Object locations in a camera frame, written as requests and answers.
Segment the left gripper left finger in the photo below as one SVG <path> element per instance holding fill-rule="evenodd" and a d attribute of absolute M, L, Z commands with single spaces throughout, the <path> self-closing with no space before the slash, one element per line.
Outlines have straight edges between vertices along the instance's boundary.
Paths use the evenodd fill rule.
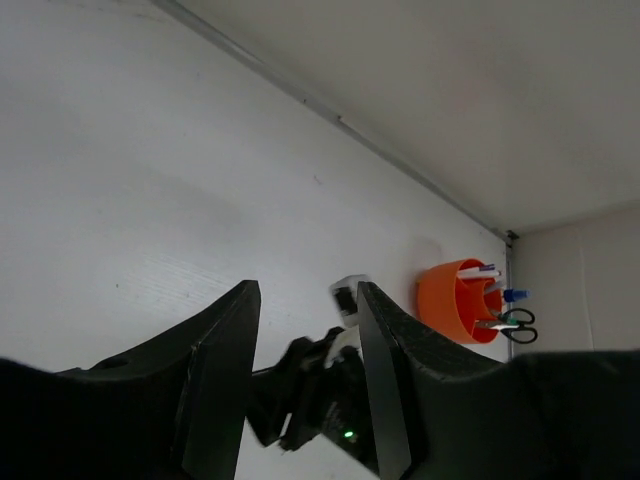
<path fill-rule="evenodd" d="M 200 313 L 90 369 L 1 362 L 5 479 L 231 479 L 261 293 L 244 280 Z"/>

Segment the white marker red cap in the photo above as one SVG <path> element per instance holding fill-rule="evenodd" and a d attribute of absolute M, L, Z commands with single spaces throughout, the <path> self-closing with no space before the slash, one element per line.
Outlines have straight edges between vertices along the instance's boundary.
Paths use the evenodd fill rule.
<path fill-rule="evenodd" d="M 475 280 L 475 279 L 483 279 L 483 278 L 499 278 L 502 276 L 502 272 L 500 270 L 495 270 L 492 272 L 488 272 L 486 275 L 462 275 L 457 272 L 457 277 L 461 280 Z"/>

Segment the back aluminium rail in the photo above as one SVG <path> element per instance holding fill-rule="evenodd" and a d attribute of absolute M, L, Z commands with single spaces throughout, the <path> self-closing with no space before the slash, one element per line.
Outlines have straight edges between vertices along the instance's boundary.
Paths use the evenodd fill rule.
<path fill-rule="evenodd" d="M 352 126 L 348 125 L 344 121 L 343 115 L 340 115 L 337 111 L 327 106 L 316 96 L 307 92 L 305 89 L 295 85 L 293 82 L 286 79 L 285 76 L 279 73 L 276 69 L 269 66 L 266 62 L 251 53 L 246 48 L 242 47 L 238 42 L 232 40 L 222 31 L 189 11 L 178 1 L 153 1 L 153 4 L 218 49 L 224 51 L 231 58 L 244 65 L 246 68 L 260 76 L 262 79 L 266 80 L 282 93 L 294 99 L 297 103 L 303 105 L 305 108 L 321 117 L 324 121 L 340 130 L 344 135 L 348 136 L 362 147 L 371 151 L 376 156 L 380 157 L 388 164 L 392 165 L 394 168 L 410 177 L 415 182 L 419 183 L 426 190 L 430 191 L 445 203 L 447 203 L 469 219 L 473 220 L 485 230 L 488 230 L 491 234 L 499 238 L 505 244 L 511 244 L 510 237 L 507 233 L 500 231 L 498 227 L 490 226 L 488 221 L 481 219 L 469 208 L 463 206 L 451 195 L 446 193 L 443 188 L 438 186 L 427 176 L 420 173 L 416 168 L 411 167 L 398 155 L 395 155 L 388 149 L 377 145 L 370 139 L 366 138 L 363 134 L 358 132 L 356 129 L 354 129 Z"/>

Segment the black handled scissors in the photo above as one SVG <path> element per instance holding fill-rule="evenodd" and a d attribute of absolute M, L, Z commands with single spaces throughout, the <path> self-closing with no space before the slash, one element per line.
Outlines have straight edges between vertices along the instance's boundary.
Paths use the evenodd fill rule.
<path fill-rule="evenodd" d="M 508 340 L 520 345 L 531 344 L 538 339 L 539 334 L 534 327 L 536 316 L 533 312 L 525 308 L 512 308 L 502 313 L 507 317 L 506 323 L 498 322 L 493 317 L 490 320 L 478 320 L 475 328 L 498 331 Z"/>

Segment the white pen purple cap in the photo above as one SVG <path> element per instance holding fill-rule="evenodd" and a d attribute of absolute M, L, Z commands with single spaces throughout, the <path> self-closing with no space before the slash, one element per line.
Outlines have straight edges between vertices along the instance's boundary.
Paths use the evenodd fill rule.
<path fill-rule="evenodd" d="M 495 270 L 496 268 L 494 264 L 488 264 L 488 265 L 481 265 L 481 266 L 460 269 L 458 273 L 462 275 L 475 275 L 475 274 L 486 275 L 488 272 L 492 272 Z"/>

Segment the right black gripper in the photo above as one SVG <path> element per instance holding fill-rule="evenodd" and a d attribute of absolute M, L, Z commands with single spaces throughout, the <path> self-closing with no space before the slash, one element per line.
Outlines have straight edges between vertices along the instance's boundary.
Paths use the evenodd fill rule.
<path fill-rule="evenodd" d="M 247 420 L 258 442 L 297 451 L 324 436 L 372 473 L 379 471 L 355 328 L 293 340 L 273 366 L 254 371 Z"/>

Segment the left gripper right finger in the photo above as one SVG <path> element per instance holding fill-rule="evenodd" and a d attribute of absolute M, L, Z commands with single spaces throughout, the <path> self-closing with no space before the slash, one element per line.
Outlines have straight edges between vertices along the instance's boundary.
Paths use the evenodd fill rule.
<path fill-rule="evenodd" d="M 359 285 L 383 479 L 635 479 L 639 354 L 520 355 L 501 363 Z"/>

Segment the orange round organizer container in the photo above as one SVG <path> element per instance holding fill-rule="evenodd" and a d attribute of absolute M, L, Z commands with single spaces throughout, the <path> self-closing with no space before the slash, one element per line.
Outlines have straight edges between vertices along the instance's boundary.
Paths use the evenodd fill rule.
<path fill-rule="evenodd" d="M 478 320 L 490 320 L 491 310 L 503 308 L 502 293 L 484 295 L 496 278 L 461 280 L 460 269 L 486 265 L 477 259 L 463 259 L 432 267 L 421 273 L 416 282 L 418 319 L 459 344 L 488 344 L 497 331 L 476 329 Z"/>

